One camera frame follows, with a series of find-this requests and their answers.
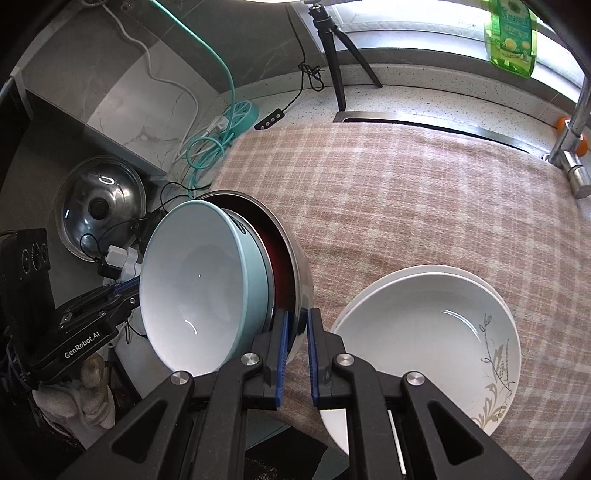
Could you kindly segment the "white plate floral pattern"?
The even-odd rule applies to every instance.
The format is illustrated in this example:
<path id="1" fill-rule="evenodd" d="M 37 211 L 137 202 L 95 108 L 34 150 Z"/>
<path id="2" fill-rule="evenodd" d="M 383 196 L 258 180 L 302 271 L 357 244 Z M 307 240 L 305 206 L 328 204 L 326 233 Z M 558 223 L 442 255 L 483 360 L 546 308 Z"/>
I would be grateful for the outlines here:
<path id="1" fill-rule="evenodd" d="M 423 373 L 488 435 L 516 397 L 516 323 L 469 279 L 427 273 L 388 283 L 353 307 L 335 334 L 378 371 Z"/>

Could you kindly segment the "white cloth glove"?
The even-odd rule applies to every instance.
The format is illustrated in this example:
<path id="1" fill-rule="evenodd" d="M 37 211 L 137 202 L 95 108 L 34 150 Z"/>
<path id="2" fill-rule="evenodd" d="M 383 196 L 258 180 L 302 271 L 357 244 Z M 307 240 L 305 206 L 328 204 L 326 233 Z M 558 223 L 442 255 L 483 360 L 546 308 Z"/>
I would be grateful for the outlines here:
<path id="1" fill-rule="evenodd" d="M 32 391 L 35 404 L 49 424 L 66 432 L 85 449 L 115 425 L 114 399 L 103 357 L 84 360 L 78 377 Z"/>

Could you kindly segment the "steel bowl red inside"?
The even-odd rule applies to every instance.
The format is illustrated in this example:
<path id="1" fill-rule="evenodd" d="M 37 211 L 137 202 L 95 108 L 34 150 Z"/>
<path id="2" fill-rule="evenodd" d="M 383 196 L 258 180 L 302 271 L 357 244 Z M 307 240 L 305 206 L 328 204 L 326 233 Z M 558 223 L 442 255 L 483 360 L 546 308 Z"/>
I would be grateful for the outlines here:
<path id="1" fill-rule="evenodd" d="M 314 306 L 314 279 L 297 238 L 276 213 L 248 194 L 218 190 L 206 193 L 202 200 L 239 215 L 262 239 L 273 268 L 274 306 L 290 315 L 287 363 L 293 362 L 304 343 L 301 313 Z"/>

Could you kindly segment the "black mini tripod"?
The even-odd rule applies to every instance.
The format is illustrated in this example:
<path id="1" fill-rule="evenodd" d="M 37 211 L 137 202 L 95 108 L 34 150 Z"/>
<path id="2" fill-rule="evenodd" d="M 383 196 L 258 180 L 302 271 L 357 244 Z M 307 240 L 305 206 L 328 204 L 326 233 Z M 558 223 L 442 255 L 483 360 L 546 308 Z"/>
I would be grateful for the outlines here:
<path id="1" fill-rule="evenodd" d="M 367 73 L 370 80 L 377 88 L 382 88 L 383 83 L 379 79 L 376 72 L 370 66 L 365 56 L 361 51 L 356 48 L 355 43 L 349 38 L 348 35 L 337 24 L 325 6 L 320 1 L 312 1 L 308 6 L 308 15 L 311 16 L 312 24 L 318 33 L 318 38 L 321 40 L 322 46 L 324 47 L 325 59 L 329 66 L 329 73 L 331 73 L 332 86 L 335 90 L 335 99 L 337 99 L 339 112 L 346 111 L 346 93 L 345 84 L 342 80 L 341 64 L 339 63 L 339 56 L 337 53 L 337 47 L 335 47 L 335 38 L 339 39 L 339 42 L 353 55 L 353 59 L 356 60 L 363 70 Z"/>

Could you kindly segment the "pink plaid tablecloth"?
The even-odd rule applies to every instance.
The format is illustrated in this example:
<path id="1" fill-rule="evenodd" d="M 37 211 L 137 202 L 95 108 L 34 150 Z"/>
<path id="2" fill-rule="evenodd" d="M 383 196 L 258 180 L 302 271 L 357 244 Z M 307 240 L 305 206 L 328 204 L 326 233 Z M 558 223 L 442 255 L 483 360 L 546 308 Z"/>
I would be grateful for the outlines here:
<path id="1" fill-rule="evenodd" d="M 495 440 L 536 479 L 565 473 L 590 432 L 590 203 L 558 168 L 451 133 L 329 123 L 242 135 L 213 186 L 287 225 L 325 326 L 404 268 L 451 265 L 486 280 L 522 347 Z"/>

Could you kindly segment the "steel pot lid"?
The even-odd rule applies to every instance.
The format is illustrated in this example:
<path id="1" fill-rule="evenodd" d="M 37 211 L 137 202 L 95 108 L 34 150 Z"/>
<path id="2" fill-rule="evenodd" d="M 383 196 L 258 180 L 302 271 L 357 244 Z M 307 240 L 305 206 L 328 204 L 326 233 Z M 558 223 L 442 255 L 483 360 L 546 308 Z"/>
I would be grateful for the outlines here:
<path id="1" fill-rule="evenodd" d="M 146 213 L 146 194 L 136 171 L 110 156 L 77 165 L 62 182 L 55 206 L 58 236 L 75 257 L 95 262 L 113 245 L 130 246 L 132 225 Z"/>

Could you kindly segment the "black box with sockets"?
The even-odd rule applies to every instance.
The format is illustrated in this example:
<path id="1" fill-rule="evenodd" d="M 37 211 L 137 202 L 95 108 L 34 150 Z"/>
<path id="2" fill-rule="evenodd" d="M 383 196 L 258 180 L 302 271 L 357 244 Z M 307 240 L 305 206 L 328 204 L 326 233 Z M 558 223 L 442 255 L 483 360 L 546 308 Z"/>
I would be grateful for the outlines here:
<path id="1" fill-rule="evenodd" d="M 45 228 L 10 233 L 1 242 L 1 318 L 21 331 L 51 331 L 56 321 Z"/>

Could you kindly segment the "plain white plate underneath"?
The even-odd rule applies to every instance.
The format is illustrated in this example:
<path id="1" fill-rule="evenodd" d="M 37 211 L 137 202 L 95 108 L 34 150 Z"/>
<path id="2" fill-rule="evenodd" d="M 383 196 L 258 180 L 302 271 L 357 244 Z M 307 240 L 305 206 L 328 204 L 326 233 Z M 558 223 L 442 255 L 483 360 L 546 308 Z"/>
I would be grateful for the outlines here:
<path id="1" fill-rule="evenodd" d="M 377 291 L 377 289 L 387 285 L 388 283 L 404 279 L 408 276 L 427 274 L 427 273 L 451 274 L 451 275 L 460 276 L 462 278 L 466 278 L 466 279 L 476 282 L 477 284 L 482 286 L 484 289 L 488 290 L 499 301 L 499 303 L 508 312 L 512 322 L 515 322 L 513 314 L 511 312 L 511 310 L 509 309 L 508 304 L 502 298 L 502 296 L 495 290 L 495 288 L 492 285 L 490 285 L 489 283 L 487 283 L 485 280 L 478 277 L 477 275 L 475 275 L 467 270 L 464 270 L 464 269 L 461 269 L 458 267 L 448 266 L 448 265 L 419 265 L 419 266 L 412 266 L 412 267 L 404 268 L 402 270 L 398 270 L 396 272 L 390 273 L 390 274 L 380 278 L 376 282 L 370 284 L 367 288 L 363 289 L 363 291 L 359 295 L 356 295 L 356 297 L 353 298 L 353 300 L 351 302 L 349 302 L 348 305 L 346 305 L 346 308 L 344 310 L 342 310 L 342 313 L 339 314 L 338 319 L 335 320 L 334 325 L 332 325 L 331 332 L 335 333 L 338 330 L 339 325 L 342 324 L 342 321 L 344 321 L 346 319 L 346 317 L 349 315 L 349 312 L 351 312 L 353 310 L 353 307 L 358 305 L 363 299 L 368 297 L 371 293 Z"/>

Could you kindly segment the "light blue ceramic bowl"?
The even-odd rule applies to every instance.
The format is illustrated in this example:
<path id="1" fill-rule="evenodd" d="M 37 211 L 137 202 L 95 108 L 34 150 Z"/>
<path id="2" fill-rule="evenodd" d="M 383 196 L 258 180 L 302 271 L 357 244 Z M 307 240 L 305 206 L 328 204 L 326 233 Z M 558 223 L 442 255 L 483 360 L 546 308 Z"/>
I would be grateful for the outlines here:
<path id="1" fill-rule="evenodd" d="M 143 326 L 170 371 L 204 375 L 249 352 L 269 317 L 272 292 L 259 238 L 207 201 L 174 207 L 142 260 Z"/>

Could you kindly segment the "green dish soap bottle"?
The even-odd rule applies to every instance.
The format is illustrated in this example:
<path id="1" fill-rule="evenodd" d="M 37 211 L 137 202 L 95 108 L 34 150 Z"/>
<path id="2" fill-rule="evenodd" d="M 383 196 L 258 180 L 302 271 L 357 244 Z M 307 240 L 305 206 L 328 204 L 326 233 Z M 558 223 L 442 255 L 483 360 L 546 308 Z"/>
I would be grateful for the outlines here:
<path id="1" fill-rule="evenodd" d="M 484 40 L 489 61 L 497 68 L 530 78 L 537 59 L 537 17 L 519 0 L 482 1 L 489 17 Z"/>

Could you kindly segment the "orange object behind faucet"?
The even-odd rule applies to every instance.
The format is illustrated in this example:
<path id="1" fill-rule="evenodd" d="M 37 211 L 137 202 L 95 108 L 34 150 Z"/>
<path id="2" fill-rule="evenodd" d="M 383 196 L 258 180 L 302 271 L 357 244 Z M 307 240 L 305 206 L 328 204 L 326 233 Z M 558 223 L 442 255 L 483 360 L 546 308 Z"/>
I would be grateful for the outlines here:
<path id="1" fill-rule="evenodd" d="M 577 141 L 574 141 L 573 133 L 567 129 L 567 123 L 570 121 L 568 116 L 562 116 L 556 122 L 556 129 L 559 135 L 566 134 L 568 144 L 572 146 L 572 151 L 579 157 L 584 157 L 589 149 L 589 142 L 587 136 L 582 133 Z"/>

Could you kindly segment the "chrome kitchen faucet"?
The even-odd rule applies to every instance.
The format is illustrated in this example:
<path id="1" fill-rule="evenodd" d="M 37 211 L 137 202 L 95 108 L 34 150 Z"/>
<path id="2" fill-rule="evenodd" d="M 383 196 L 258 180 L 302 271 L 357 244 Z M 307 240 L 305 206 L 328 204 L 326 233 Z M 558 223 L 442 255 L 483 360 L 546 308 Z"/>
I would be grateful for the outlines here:
<path id="1" fill-rule="evenodd" d="M 590 79 L 585 76 L 574 112 L 570 119 L 565 119 L 563 129 L 545 157 L 549 164 L 563 170 L 576 199 L 590 196 L 590 175 L 576 153 L 583 140 L 583 130 L 589 116 Z"/>

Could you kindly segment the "white power adapter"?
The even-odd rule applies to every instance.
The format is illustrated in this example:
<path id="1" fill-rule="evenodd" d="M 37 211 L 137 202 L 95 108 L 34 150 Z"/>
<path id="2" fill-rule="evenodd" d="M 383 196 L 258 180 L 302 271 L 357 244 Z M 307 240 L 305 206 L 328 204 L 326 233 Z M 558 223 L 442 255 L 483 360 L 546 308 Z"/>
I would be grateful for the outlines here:
<path id="1" fill-rule="evenodd" d="M 132 247 L 123 249 L 110 245 L 106 254 L 106 264 L 115 269 L 114 281 L 117 283 L 131 280 L 141 273 L 139 252 Z"/>

